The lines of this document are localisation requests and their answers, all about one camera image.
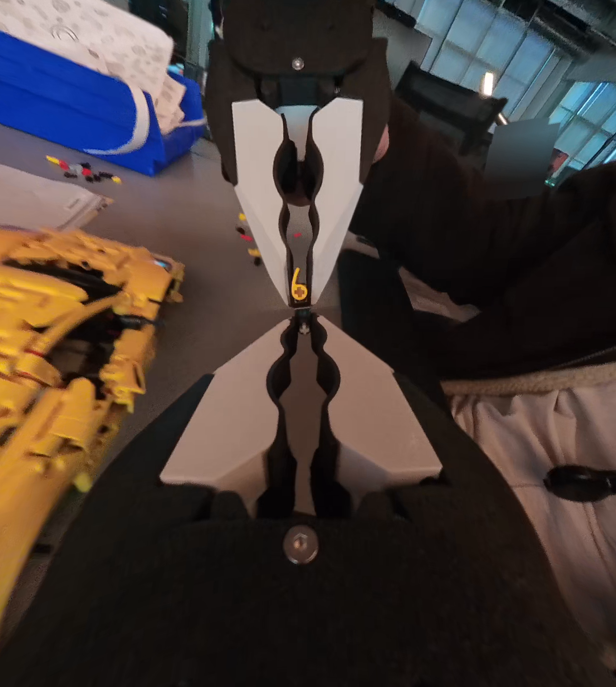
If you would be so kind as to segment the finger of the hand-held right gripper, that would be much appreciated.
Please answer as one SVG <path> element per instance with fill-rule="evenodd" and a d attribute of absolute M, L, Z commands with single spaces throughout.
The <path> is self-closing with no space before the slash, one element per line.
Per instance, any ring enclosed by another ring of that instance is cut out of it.
<path fill-rule="evenodd" d="M 270 280 L 284 303 L 295 307 L 286 238 L 290 210 L 277 171 L 277 159 L 292 142 L 285 118 L 260 99 L 233 102 L 232 114 L 235 193 Z"/>
<path fill-rule="evenodd" d="M 311 277 L 306 278 L 309 298 L 303 308 L 314 307 L 336 265 L 348 227 L 360 198 L 363 101 L 336 98 L 326 106 L 302 106 L 305 155 L 316 153 L 316 191 L 309 216 L 312 244 L 307 255 Z"/>

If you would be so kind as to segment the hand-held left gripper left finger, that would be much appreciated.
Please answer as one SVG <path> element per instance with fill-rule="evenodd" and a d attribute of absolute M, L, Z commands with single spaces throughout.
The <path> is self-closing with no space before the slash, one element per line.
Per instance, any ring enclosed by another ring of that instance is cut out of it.
<path fill-rule="evenodd" d="M 280 399 L 297 342 L 297 320 L 283 320 L 213 373 L 162 483 L 235 493 L 257 517 L 293 513 L 296 460 Z"/>

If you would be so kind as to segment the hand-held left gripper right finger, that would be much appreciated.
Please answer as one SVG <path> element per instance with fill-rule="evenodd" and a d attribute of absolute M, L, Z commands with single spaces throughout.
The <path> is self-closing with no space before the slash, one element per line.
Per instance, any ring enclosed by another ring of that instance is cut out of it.
<path fill-rule="evenodd" d="M 393 369 L 321 315 L 310 329 L 326 396 L 310 472 L 316 514 L 346 518 L 370 493 L 438 478 L 441 461 Z"/>

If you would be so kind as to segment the person's right forearm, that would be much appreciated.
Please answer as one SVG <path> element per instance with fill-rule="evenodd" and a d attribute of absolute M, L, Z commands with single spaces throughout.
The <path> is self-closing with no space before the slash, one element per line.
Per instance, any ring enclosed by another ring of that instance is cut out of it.
<path fill-rule="evenodd" d="M 518 200 L 489 195 L 436 132 L 391 97 L 390 147 L 371 168 L 351 231 L 473 305 L 477 336 L 616 332 L 616 161 Z"/>

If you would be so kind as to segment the grey desk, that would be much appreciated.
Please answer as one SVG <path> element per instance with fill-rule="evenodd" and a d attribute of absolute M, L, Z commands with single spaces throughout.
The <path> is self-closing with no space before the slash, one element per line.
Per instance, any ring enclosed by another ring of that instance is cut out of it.
<path fill-rule="evenodd" d="M 167 306 L 158 327 L 156 358 L 147 374 L 147 391 L 123 422 L 98 475 L 149 423 L 202 375 L 211 373 L 288 317 L 264 267 L 254 266 L 246 242 L 236 232 L 240 212 L 234 190 L 221 176 L 217 149 L 200 140 L 183 158 L 155 177 L 100 164 L 55 143 L 0 125 L 0 164 L 50 180 L 59 170 L 46 156 L 88 161 L 110 170 L 122 184 L 97 184 L 96 193 L 113 200 L 86 228 L 90 234 L 144 246 L 185 265 L 183 303 Z M 317 359 L 308 336 L 300 336 L 291 362 L 292 384 L 281 398 L 289 445 L 297 461 L 295 506 L 314 514 L 309 470 L 318 446 L 319 405 L 324 393 L 316 381 Z M 50 553 L 34 554 L 11 595 L 0 630 L 0 645 L 14 632 L 52 555 L 83 505 L 68 495 L 44 527 L 41 544 Z"/>

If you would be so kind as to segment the white sweatshirt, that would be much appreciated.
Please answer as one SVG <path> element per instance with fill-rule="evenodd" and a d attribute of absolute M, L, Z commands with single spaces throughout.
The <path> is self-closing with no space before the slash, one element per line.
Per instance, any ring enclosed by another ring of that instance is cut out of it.
<path fill-rule="evenodd" d="M 513 397 L 455 396 L 451 413 L 513 489 L 562 596 L 616 669 L 616 496 L 574 503 L 549 493 L 550 469 L 616 470 L 616 383 Z"/>

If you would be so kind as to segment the yellow toy brick car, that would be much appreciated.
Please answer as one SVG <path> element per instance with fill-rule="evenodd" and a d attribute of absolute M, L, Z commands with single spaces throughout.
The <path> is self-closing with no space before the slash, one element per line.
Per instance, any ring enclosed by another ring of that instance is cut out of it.
<path fill-rule="evenodd" d="M 87 492 L 146 391 L 185 267 L 79 229 L 0 227 L 0 628 L 65 494 Z"/>

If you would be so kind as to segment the blue plastic bin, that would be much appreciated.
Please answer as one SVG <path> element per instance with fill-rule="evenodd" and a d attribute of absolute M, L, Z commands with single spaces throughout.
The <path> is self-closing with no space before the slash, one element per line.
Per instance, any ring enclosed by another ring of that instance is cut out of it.
<path fill-rule="evenodd" d="M 0 124 L 155 176 L 204 135 L 198 84 L 184 87 L 184 120 L 162 133 L 149 93 L 0 31 Z"/>

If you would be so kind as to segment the white instruction booklet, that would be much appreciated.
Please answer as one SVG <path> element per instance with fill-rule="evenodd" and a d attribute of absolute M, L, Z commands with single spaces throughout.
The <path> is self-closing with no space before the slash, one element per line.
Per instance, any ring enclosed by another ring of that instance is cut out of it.
<path fill-rule="evenodd" d="M 111 204 L 77 185 L 0 164 L 0 229 L 81 229 Z"/>

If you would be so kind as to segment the black jacket with fleece lining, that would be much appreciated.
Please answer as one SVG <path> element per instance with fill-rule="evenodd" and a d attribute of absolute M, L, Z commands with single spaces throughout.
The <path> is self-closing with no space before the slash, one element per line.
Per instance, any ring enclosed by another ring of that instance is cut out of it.
<path fill-rule="evenodd" d="M 616 671 L 616 161 L 571 176 L 480 254 L 439 335 L 460 427 L 508 482 L 562 596 Z"/>

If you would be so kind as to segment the black drawstring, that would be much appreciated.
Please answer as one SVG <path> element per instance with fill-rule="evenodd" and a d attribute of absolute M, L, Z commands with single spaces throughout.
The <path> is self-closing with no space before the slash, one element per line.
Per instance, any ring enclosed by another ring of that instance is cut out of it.
<path fill-rule="evenodd" d="M 596 503 L 616 496 L 616 470 L 563 465 L 550 469 L 543 484 L 549 493 L 562 500 Z"/>

